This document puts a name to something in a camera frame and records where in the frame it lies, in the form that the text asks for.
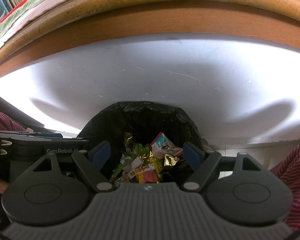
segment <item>tiled floor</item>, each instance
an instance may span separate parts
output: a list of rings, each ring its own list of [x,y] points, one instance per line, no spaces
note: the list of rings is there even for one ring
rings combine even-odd
[[[265,168],[271,169],[279,162],[285,159],[287,155],[300,143],[287,144],[282,146],[260,147],[249,149],[216,149],[222,156],[237,156],[238,152],[247,152]],[[220,172],[220,177],[223,178],[232,174],[232,171]]]

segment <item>red striped fabric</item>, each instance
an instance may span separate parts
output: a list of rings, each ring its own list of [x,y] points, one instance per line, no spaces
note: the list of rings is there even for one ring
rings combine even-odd
[[[13,122],[6,114],[0,112],[0,131],[26,131],[26,129]]]
[[[300,145],[285,160],[270,170],[281,179],[293,193],[293,204],[286,223],[293,229],[300,229]]]

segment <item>white wall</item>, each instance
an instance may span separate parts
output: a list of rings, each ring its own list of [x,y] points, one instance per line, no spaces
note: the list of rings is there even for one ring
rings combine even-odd
[[[69,133],[115,102],[149,100],[183,108],[211,144],[295,140],[300,50],[194,33],[103,41],[0,78],[0,96],[46,128]]]

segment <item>black trash bag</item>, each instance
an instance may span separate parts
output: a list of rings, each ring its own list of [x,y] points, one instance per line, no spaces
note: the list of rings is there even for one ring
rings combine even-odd
[[[182,148],[190,141],[202,149],[198,128],[184,110],[179,107],[153,102],[118,102],[95,115],[77,136],[88,139],[89,149],[103,140],[111,145],[111,156],[101,169],[108,179],[120,161],[124,132],[133,134],[133,141],[146,145],[163,132],[174,145]],[[175,181],[181,185],[193,170],[181,157],[173,167],[172,178],[164,176],[163,182]]]

